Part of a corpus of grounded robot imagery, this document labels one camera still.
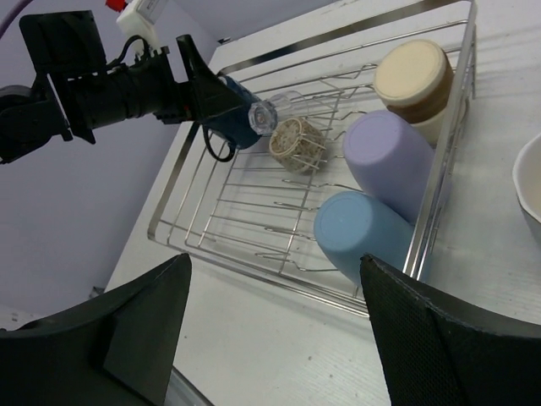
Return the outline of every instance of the white table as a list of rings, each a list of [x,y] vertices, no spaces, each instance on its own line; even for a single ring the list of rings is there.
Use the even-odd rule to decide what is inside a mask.
[[[218,70],[389,9],[380,3],[389,2],[334,3],[219,47],[210,66]],[[473,102],[467,131],[474,137],[475,131],[487,128],[501,134],[512,129],[527,140],[541,129],[541,4],[478,0],[478,5],[479,98]],[[502,124],[508,107],[514,116]],[[172,144],[109,289],[177,253],[150,242],[146,231],[188,129],[189,124],[182,125]],[[494,287],[494,295],[500,288],[505,289]],[[474,292],[462,297],[475,301]],[[365,319],[216,271],[202,261],[194,261],[174,364],[217,406],[390,402]]]

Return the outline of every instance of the gray wall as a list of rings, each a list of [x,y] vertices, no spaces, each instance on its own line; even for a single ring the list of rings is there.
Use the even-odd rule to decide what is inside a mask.
[[[175,0],[215,38],[238,39],[336,0]]]
[[[2,0],[0,16],[14,4]],[[126,38],[104,4],[36,0],[24,14],[91,8],[113,59]],[[184,72],[175,36],[192,34],[207,60],[217,45],[173,2],[157,30],[172,50],[178,80]],[[34,72],[18,24],[0,41],[0,53],[0,86],[31,85]],[[141,118],[97,130],[96,145],[57,137],[0,166],[0,303],[46,315],[85,300],[94,285],[105,286],[176,131]]]

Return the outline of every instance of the dish rack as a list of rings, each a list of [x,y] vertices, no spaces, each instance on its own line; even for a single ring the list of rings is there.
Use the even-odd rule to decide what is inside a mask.
[[[470,1],[423,0],[303,40],[288,47],[289,53],[282,48],[280,58],[275,52],[223,69],[261,99],[300,92],[309,104],[304,118],[325,136],[325,153],[308,174],[293,175],[272,159],[264,137],[231,162],[220,163],[210,157],[194,124],[150,222],[149,238],[224,270],[368,317],[362,290],[325,258],[312,223],[331,195],[358,189],[341,141],[361,114],[384,108],[372,87],[378,62],[405,41],[427,38],[443,47],[455,78],[403,269],[424,279],[425,259],[445,211],[442,190],[450,187],[468,99],[475,96],[476,13]],[[227,151],[218,137],[211,142],[215,151]]]

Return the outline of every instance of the light blue cup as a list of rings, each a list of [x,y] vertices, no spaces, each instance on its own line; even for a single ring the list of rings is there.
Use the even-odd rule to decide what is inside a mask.
[[[361,257],[365,254],[397,269],[404,267],[413,226],[373,197],[341,192],[318,210],[314,236],[329,261],[360,286]]]

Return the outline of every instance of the metal wire rack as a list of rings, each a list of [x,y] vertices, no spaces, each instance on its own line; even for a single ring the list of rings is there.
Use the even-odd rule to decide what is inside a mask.
[[[342,189],[359,190],[344,162],[341,141],[355,119],[383,107],[372,87],[378,62],[396,45],[424,37],[443,46],[455,79],[404,267],[412,277],[422,278],[445,209],[441,191],[449,183],[468,99],[475,94],[475,3],[423,0],[414,4],[417,12],[404,20],[413,19],[414,26],[422,24],[426,19],[415,18],[436,8],[435,4],[452,8],[442,14],[443,24],[358,42],[334,52],[325,51],[332,49],[325,47],[329,45],[326,41],[318,57],[298,61],[293,53],[281,58],[285,61],[280,67],[271,64],[268,68],[263,63],[256,69],[236,72],[233,76],[244,74],[236,79],[261,98],[281,91],[300,92],[309,108],[304,119],[325,137],[324,154],[309,164],[308,175],[293,175],[272,159],[267,138],[238,152],[231,162],[219,163],[209,156],[194,126],[150,222],[149,238],[225,270],[368,317],[362,291],[321,253],[312,223],[318,207],[331,195]],[[449,21],[453,13],[465,14],[466,18]],[[402,25],[396,24],[396,29],[403,30]],[[453,36],[455,42],[446,46]],[[348,41],[360,38],[348,36]],[[216,151],[224,152],[226,146],[217,137],[211,141]],[[309,162],[303,156],[296,158]]]

